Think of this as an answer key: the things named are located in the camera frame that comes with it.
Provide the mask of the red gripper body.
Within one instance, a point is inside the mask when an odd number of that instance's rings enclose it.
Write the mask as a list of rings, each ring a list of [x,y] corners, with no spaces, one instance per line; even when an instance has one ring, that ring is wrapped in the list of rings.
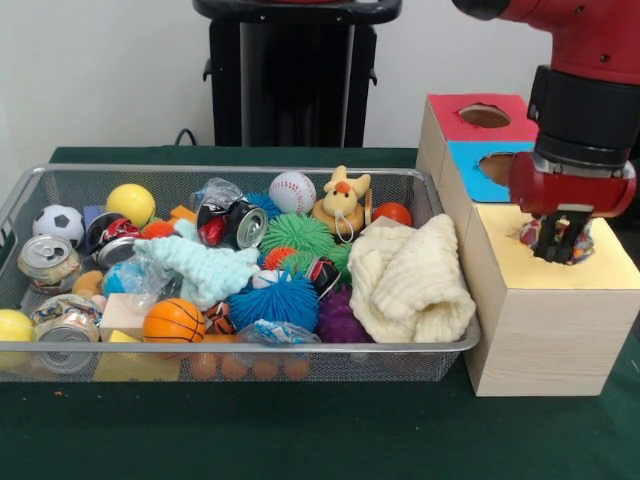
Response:
[[[535,152],[517,153],[508,174],[510,200],[532,215],[558,211],[613,218],[631,204],[637,175],[631,163],[620,170],[589,170],[553,163]]]

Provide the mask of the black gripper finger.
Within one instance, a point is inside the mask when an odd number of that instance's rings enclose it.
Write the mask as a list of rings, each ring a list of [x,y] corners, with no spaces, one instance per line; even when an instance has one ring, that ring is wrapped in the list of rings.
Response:
[[[551,260],[577,264],[590,256],[590,218],[586,214],[559,213],[549,217],[553,227]]]
[[[543,215],[538,218],[540,228],[537,242],[534,248],[534,255],[542,259],[554,259],[556,255],[557,242],[555,240],[556,224],[560,219],[560,213],[555,212]]]

